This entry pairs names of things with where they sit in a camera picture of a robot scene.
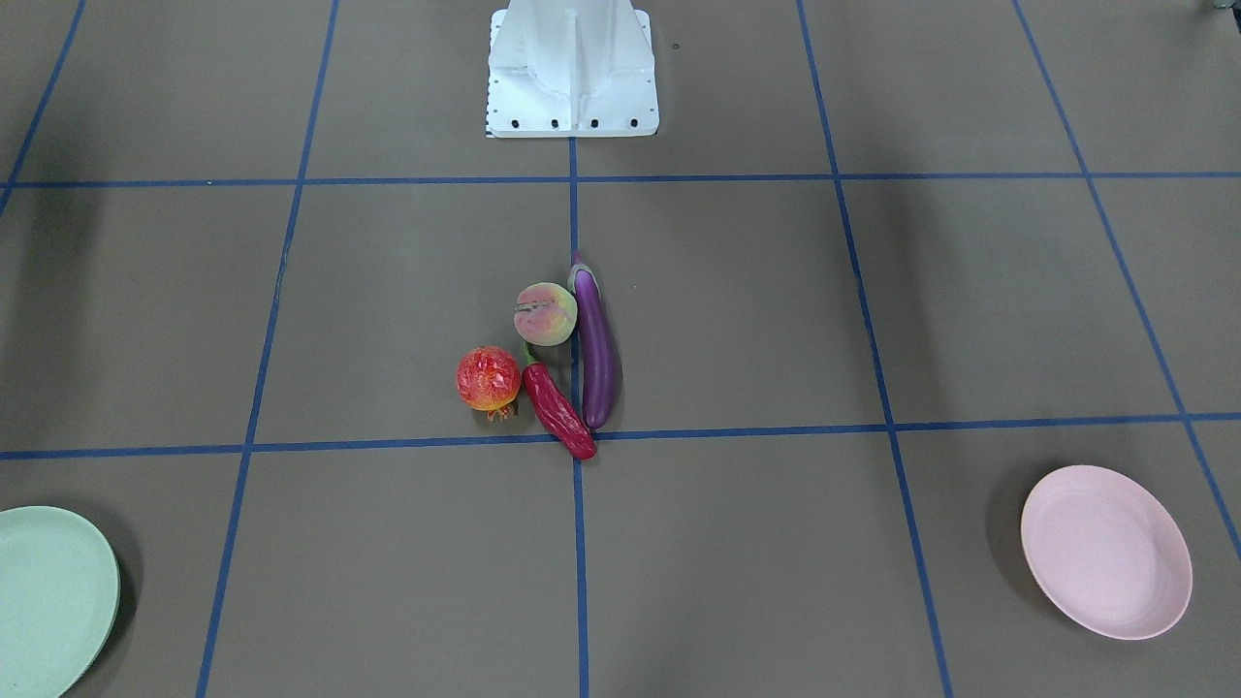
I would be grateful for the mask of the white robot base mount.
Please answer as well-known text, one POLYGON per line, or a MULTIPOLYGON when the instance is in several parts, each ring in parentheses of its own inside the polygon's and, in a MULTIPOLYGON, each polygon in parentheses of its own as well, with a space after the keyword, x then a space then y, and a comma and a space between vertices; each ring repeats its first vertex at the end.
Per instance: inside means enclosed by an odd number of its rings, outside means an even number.
POLYGON ((652 17, 629 1, 510 1, 491 14, 485 137, 656 134, 652 17))

